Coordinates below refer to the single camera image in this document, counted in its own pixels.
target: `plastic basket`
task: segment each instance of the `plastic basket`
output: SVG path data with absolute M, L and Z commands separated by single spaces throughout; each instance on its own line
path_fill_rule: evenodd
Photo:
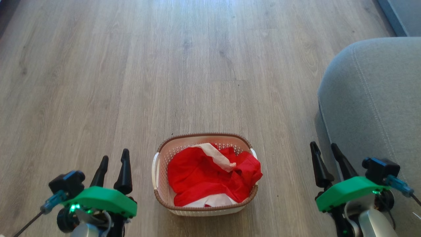
M 246 151 L 257 159 L 256 153 L 251 144 L 245 138 L 235 134 L 190 134 L 170 138 L 161 144 L 152 162 L 152 185 L 158 202 L 162 204 L 162 206 L 166 207 L 170 212 L 183 216 L 226 215 L 241 211 L 256 196 L 258 189 L 257 183 L 251 189 L 250 196 L 241 203 L 220 207 L 174 206 L 174 197 L 176 194 L 168 184 L 168 163 L 178 152 L 187 147 L 201 143 L 214 143 L 219 149 L 233 147 L 236 154 Z

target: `green plastic part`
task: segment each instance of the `green plastic part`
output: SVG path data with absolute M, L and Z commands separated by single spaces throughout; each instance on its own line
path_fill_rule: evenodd
M 119 213 L 126 218 L 133 218 L 137 213 L 137 204 L 126 195 L 114 189 L 98 186 L 85 189 L 75 198 L 61 204 L 63 206 L 79 204 L 81 207 Z
M 366 177 L 357 176 L 333 185 L 316 199 L 316 203 L 319 211 L 328 212 L 351 200 L 389 189 L 389 186 L 377 185 Z

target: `white basket handle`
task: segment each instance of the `white basket handle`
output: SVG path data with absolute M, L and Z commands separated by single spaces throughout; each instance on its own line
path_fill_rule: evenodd
M 154 160 L 152 161 L 152 185 L 154 190 L 158 188 L 158 175 L 159 175 L 159 159 L 158 159 L 159 152 L 157 152 L 154 156 Z

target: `black cable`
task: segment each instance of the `black cable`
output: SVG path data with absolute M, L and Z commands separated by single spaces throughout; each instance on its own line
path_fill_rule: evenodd
M 392 213 L 390 212 L 390 209 L 389 209 L 389 200 L 387 201 L 387 204 L 383 202 L 383 200 L 381 199 L 381 197 L 378 197 L 378 200 L 383 204 L 383 206 L 386 209 L 387 213 L 389 213 L 390 219 L 392 220 L 393 229 L 396 229 L 396 222 L 394 221 L 394 218 L 392 216 Z
M 420 205 L 421 206 L 421 202 L 420 202 L 420 200 L 414 195 L 414 194 L 411 194 L 411 197 L 415 200 L 415 202 L 418 204 L 418 205 Z
M 34 223 L 34 221 L 36 221 L 42 214 L 44 214 L 44 211 L 40 211 L 40 213 L 38 213 L 38 215 L 36 215 L 34 218 L 32 218 L 32 220 L 30 220 L 28 222 L 28 224 L 26 224 L 19 232 L 17 232 L 13 237 L 18 237 L 19 235 L 22 234 L 22 232 L 24 232 L 32 223 Z

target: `gray ottoman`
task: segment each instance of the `gray ottoman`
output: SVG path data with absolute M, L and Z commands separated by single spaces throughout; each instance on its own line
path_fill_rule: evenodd
M 354 43 L 330 63 L 319 91 L 320 112 L 359 175 L 365 157 L 401 166 L 399 178 L 421 198 L 421 38 Z M 393 191 L 399 236 L 421 236 L 421 207 Z

